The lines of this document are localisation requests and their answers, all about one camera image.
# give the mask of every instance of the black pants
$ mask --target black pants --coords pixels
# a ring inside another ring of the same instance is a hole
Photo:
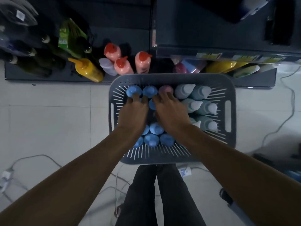
[[[154,202],[157,171],[164,226],[204,226],[205,222],[175,164],[139,166],[116,226],[157,226]]]

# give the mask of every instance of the red cap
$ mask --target red cap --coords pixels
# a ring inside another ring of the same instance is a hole
[[[149,53],[146,53],[144,51],[140,52],[140,54],[139,54],[139,59],[142,62],[145,61],[148,57],[152,57],[152,55]]]
[[[123,58],[119,58],[117,59],[115,62],[116,62],[116,65],[119,67],[119,68],[124,68],[124,66],[126,65],[126,59],[128,57],[123,57]]]
[[[104,48],[104,54],[106,53],[115,53],[117,51],[117,46],[115,44],[112,44],[112,43],[108,43],[106,45],[106,47]]]

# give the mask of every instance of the basket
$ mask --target basket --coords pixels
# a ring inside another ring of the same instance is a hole
[[[175,88],[179,84],[201,84],[212,88],[207,100],[216,103],[218,114],[207,116],[218,123],[218,131],[205,131],[211,137],[235,148],[236,145],[236,100],[235,88],[231,80],[223,74],[128,74],[116,78],[109,92],[109,130],[117,127],[119,110],[126,103],[126,90],[131,85],[138,85],[142,89],[153,85],[171,85]],[[149,109],[147,124],[156,122],[154,111]],[[175,144],[166,147],[159,143],[155,148],[143,144],[139,148],[131,148],[121,159],[126,164],[162,164],[198,162],[192,157],[186,147]]]

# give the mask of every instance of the pink bottle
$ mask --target pink bottle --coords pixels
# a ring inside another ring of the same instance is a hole
[[[108,43],[104,48],[104,55],[114,63],[121,57],[120,47],[115,44]]]
[[[136,70],[138,74],[147,74],[150,70],[152,55],[141,51],[135,56]]]
[[[161,94],[161,93],[164,93],[164,92],[170,92],[171,94],[173,94],[173,88],[171,87],[171,86],[168,86],[168,85],[166,85],[166,86],[161,86],[160,88],[159,88],[159,94]]]
[[[130,65],[130,62],[127,61],[128,57],[119,58],[115,61],[114,68],[117,71],[118,74],[124,75],[124,74],[133,74],[133,69]]]

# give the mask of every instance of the yellow bottle with orange nozzle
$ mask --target yellow bottle with orange nozzle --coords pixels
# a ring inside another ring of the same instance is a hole
[[[103,80],[103,72],[94,66],[94,64],[88,59],[72,59],[68,58],[69,61],[75,63],[76,71],[93,82],[101,82]]]

